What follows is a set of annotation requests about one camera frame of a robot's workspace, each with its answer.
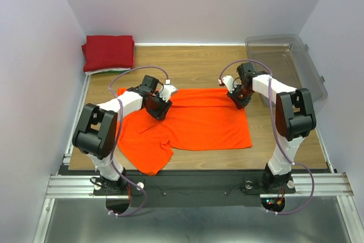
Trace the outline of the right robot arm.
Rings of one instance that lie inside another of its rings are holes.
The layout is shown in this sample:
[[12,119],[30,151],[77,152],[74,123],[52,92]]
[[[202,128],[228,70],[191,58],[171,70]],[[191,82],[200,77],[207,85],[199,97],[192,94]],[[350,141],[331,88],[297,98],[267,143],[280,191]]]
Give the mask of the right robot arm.
[[262,65],[256,71],[254,60],[238,61],[239,83],[232,76],[220,75],[220,86],[238,109],[245,108],[254,93],[268,99],[271,124],[276,142],[272,157],[266,164],[262,187],[274,192],[291,180],[292,166],[297,165],[296,153],[309,133],[316,128],[312,96],[307,88],[297,89],[274,79],[272,70]]

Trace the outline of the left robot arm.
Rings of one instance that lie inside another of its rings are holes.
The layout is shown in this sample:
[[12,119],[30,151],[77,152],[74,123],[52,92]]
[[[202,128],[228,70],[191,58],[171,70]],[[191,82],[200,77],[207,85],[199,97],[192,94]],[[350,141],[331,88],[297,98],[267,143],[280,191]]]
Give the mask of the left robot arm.
[[97,190],[106,189],[114,194],[122,193],[128,186],[126,170],[114,157],[122,121],[129,114],[145,109],[157,121],[165,119],[172,106],[171,97],[177,88],[169,79],[157,87],[160,81],[145,75],[141,84],[126,89],[122,95],[98,105],[86,104],[80,114],[72,137],[72,145],[87,155],[100,177],[91,183]]

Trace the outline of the orange t shirt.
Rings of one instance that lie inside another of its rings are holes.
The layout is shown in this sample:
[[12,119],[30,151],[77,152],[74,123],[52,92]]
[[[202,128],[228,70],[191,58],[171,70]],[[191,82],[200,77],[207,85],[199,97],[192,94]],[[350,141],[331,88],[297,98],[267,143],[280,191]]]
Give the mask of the orange t shirt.
[[252,146],[244,109],[221,88],[181,89],[158,121],[142,109],[117,125],[118,148],[142,173],[156,175],[172,158],[173,149],[205,151]]

